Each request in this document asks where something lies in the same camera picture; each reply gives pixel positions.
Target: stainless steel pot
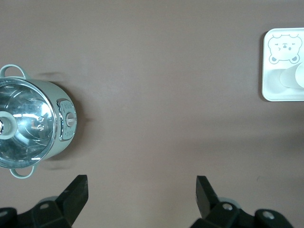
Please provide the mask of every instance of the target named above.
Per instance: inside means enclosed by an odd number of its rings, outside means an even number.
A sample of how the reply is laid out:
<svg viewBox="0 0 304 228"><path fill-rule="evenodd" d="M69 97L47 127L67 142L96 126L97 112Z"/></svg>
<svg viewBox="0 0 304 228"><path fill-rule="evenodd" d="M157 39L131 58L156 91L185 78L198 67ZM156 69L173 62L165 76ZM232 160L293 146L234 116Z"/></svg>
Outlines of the stainless steel pot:
<svg viewBox="0 0 304 228"><path fill-rule="evenodd" d="M9 67L22 76L7 76ZM17 65L0 70L0 166L27 178L38 163L62 152L72 141L77 115L70 97L57 85L31 79ZM16 169L32 166L28 175Z"/></svg>

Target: bear face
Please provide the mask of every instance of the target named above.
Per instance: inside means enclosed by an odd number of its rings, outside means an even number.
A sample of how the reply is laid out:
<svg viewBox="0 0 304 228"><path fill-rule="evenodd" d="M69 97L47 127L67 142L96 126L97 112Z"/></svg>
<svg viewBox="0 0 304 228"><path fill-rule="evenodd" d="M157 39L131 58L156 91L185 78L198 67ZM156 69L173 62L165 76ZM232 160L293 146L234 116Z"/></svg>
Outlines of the bear face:
<svg viewBox="0 0 304 228"><path fill-rule="evenodd" d="M271 53L269 61L272 64L276 64L279 61L290 61L295 64L300 60L298 53L302 46L302 40L298 36L281 35L277 38L272 37L268 42L268 46Z"/></svg>

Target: white tray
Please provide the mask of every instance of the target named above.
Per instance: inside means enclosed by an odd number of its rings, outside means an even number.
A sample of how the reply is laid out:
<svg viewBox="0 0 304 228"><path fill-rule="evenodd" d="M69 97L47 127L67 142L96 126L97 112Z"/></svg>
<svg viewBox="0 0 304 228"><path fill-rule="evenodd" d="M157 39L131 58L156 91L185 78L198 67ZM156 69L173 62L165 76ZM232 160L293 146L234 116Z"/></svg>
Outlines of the white tray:
<svg viewBox="0 0 304 228"><path fill-rule="evenodd" d="M304 101L304 87L299 85L286 87L282 84L281 76L286 75L286 69L302 62L304 62L304 28L275 28L267 32L264 37L263 52L264 98L268 101Z"/></svg>

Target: glass lid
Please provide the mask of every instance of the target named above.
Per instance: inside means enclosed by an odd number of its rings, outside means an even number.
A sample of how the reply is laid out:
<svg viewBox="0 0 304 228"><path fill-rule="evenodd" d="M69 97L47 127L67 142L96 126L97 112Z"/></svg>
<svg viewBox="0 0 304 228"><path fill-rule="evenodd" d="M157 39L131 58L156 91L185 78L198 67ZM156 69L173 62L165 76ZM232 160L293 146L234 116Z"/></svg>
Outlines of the glass lid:
<svg viewBox="0 0 304 228"><path fill-rule="evenodd" d="M18 78L0 80L0 166L37 163L52 146L55 117L46 96Z"/></svg>

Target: gray surface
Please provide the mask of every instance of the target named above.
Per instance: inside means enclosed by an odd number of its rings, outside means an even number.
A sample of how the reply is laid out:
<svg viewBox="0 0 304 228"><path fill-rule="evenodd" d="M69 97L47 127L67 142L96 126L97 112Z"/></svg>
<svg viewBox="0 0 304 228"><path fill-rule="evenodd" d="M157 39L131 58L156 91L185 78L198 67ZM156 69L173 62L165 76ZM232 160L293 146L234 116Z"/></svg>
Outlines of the gray surface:
<svg viewBox="0 0 304 228"><path fill-rule="evenodd" d="M304 104L261 96L263 35L288 27L304 27L302 1L1 1L0 64L63 87L79 118L31 178L0 168L1 207L87 174L74 228L186 228L206 175L246 212L302 227Z"/></svg>

